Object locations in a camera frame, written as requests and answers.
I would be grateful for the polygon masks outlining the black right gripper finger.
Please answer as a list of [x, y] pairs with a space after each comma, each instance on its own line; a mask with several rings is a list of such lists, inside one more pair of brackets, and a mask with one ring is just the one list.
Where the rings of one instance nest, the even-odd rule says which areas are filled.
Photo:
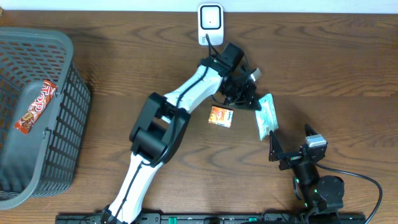
[[273, 131], [269, 132], [270, 149], [269, 149], [269, 161], [275, 162], [281, 160], [284, 155], [282, 146]]
[[309, 124], [305, 124], [304, 128], [305, 128], [305, 134], [307, 137], [315, 136], [318, 134]]

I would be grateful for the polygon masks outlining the mint green wipes packet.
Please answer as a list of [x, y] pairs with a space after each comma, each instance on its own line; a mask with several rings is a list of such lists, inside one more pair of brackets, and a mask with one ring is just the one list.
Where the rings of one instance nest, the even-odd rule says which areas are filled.
[[259, 99], [260, 110], [255, 111], [256, 123], [259, 130], [259, 139], [262, 141], [271, 131], [279, 128], [274, 100], [271, 93]]

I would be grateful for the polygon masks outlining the white tissue pack orange print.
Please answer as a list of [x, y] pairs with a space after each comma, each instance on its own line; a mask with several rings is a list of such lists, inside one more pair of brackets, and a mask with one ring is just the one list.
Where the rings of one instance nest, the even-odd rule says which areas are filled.
[[212, 106], [208, 122], [226, 128], [230, 128], [233, 121], [233, 110]]

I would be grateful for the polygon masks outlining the orange chocolate bar wrapper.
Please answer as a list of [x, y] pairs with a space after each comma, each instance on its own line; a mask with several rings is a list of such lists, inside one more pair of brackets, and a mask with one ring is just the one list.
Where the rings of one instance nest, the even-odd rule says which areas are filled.
[[21, 119], [15, 123], [14, 128], [18, 129], [23, 134], [28, 134], [33, 125], [48, 107], [48, 104], [51, 102], [57, 89], [58, 87], [56, 84], [52, 83], [50, 80], [44, 80], [44, 84], [41, 87], [39, 95], [29, 105], [26, 114], [24, 114]]

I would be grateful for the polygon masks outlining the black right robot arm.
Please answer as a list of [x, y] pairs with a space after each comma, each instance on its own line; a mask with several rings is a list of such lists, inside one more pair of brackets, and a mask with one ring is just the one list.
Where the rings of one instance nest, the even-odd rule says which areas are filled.
[[310, 223], [316, 215], [337, 213], [343, 207], [344, 181], [334, 175], [320, 176], [316, 164], [325, 157], [328, 142], [321, 135], [305, 125], [305, 143], [298, 151], [284, 152], [273, 131], [269, 132], [269, 160], [278, 161], [280, 170], [293, 170], [294, 186], [301, 194], [305, 209], [299, 213], [300, 223]]

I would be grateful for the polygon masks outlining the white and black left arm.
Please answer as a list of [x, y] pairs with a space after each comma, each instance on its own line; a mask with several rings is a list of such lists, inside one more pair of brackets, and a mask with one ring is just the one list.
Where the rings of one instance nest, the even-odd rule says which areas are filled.
[[100, 222], [132, 223], [139, 216], [156, 172], [174, 156], [191, 113], [205, 99], [220, 92], [228, 106], [260, 110], [255, 85], [260, 76], [258, 68], [250, 68], [243, 50], [229, 43], [221, 53], [209, 47], [207, 58], [176, 90], [149, 95], [129, 135], [127, 174], [115, 200], [101, 212]]

